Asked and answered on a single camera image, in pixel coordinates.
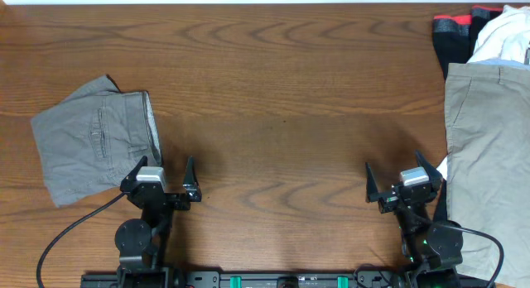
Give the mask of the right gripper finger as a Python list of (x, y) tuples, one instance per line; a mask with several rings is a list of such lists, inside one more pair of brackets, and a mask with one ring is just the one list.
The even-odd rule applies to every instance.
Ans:
[(365, 163), (366, 170), (366, 195), (367, 196), (378, 196), (378, 187), (377, 183), (373, 176), (373, 171), (368, 162)]
[(415, 150), (415, 157), (417, 164), (425, 170), (430, 182), (432, 184), (441, 185), (443, 183), (443, 176), (435, 166), (433, 166), (419, 150)]

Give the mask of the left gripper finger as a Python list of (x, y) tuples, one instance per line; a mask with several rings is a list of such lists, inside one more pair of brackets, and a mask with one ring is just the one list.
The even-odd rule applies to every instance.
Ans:
[(189, 156), (187, 159), (182, 185), (185, 189), (196, 189), (198, 187), (198, 180), (195, 175), (195, 159), (193, 156)]
[(147, 165), (147, 157), (143, 156), (136, 166), (122, 180), (122, 187), (135, 187), (138, 172)]

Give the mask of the khaki shorts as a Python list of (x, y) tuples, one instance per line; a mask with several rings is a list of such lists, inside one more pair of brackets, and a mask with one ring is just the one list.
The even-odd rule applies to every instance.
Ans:
[(529, 73), (451, 64), (445, 85), (447, 210), (502, 243), (499, 283), (529, 285)]

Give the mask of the black garment with red band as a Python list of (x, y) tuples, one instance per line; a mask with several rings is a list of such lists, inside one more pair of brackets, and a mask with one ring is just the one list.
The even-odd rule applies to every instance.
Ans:
[(475, 5), (469, 14), (433, 18), (432, 44), (444, 79), (449, 64), (464, 64), (471, 58), (479, 32), (502, 12), (502, 8)]

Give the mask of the white shirt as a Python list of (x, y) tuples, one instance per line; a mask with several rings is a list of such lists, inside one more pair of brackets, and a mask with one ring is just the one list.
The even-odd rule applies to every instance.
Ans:
[(506, 60), (529, 64), (529, 6), (510, 7), (479, 32), (469, 63)]

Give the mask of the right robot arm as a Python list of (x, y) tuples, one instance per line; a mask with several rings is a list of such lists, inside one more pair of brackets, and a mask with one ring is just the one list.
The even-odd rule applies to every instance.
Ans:
[(428, 217), (426, 205), (445, 184), (442, 174), (419, 151), (417, 167), (400, 173), (390, 190), (380, 191), (373, 170), (365, 165), (366, 201), (377, 203), (382, 214), (393, 213), (402, 235), (402, 252), (411, 260), (389, 279), (391, 287), (454, 287), (459, 285), (455, 266), (462, 263), (463, 235), (450, 221)]

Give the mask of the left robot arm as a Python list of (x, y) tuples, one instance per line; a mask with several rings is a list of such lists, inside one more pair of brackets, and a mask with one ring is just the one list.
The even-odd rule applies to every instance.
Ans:
[(188, 211), (202, 200), (195, 175), (195, 159), (189, 157), (183, 193), (166, 191), (164, 170), (149, 166), (144, 156), (122, 180), (120, 191), (142, 211), (140, 218), (122, 223), (115, 233), (119, 250), (119, 287), (185, 287), (184, 272), (164, 263), (176, 211)]

